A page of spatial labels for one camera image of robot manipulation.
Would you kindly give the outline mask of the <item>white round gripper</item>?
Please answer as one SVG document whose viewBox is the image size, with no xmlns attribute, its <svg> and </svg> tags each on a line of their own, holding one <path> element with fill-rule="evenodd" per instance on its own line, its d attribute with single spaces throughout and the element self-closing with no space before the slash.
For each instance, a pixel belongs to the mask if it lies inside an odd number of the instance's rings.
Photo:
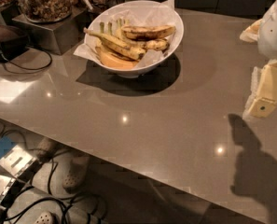
<svg viewBox="0 0 277 224">
<path fill-rule="evenodd" d="M 269 59 L 277 59 L 277 0 L 264 14 L 240 34 L 245 42 L 257 42 L 258 51 Z M 251 94 L 242 116 L 261 119 L 277 107 L 277 60 L 269 60 L 262 68 L 255 67 L 251 76 Z"/>
</svg>

